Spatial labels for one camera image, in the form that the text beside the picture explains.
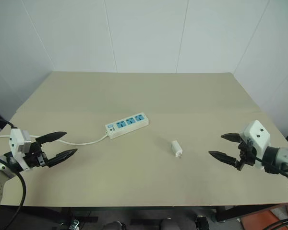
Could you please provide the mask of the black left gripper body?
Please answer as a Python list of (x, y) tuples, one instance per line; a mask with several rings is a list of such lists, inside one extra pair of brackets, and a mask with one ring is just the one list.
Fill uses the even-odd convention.
[(30, 145), (29, 151), (25, 153), (24, 161), (30, 168), (48, 165), (48, 158), (38, 142), (33, 142)]

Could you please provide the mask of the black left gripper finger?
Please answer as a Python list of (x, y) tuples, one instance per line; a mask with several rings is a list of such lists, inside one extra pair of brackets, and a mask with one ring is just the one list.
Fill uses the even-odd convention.
[(48, 159), (47, 166), (53, 167), (71, 157), (78, 149), (70, 149), (57, 154), (54, 158)]
[(35, 140), (39, 144), (44, 144), (47, 142), (53, 142), (53, 141), (59, 140), (61, 137), (63, 137), (66, 134), (67, 134), (67, 132), (57, 131), (57, 132), (53, 132), (53, 133), (49, 133), (49, 134), (37, 137), (37, 138), (35, 138)]

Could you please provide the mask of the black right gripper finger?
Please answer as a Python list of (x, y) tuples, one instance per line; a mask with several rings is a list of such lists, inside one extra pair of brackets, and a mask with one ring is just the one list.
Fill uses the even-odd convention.
[(234, 157), (228, 156), (227, 154), (219, 151), (209, 151), (208, 153), (222, 163), (231, 165), (235, 168), (237, 167), (238, 161)]
[(221, 138), (226, 139), (231, 142), (241, 143), (241, 136), (239, 133), (226, 133), (221, 135)]

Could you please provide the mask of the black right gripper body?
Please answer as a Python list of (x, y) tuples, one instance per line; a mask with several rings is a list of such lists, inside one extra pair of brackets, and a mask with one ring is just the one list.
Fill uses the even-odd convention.
[(238, 171), (241, 171), (245, 164), (249, 166), (255, 165), (257, 152), (253, 146), (253, 141), (250, 138), (246, 141), (240, 138), (238, 149), (240, 150), (240, 160), (236, 164)]

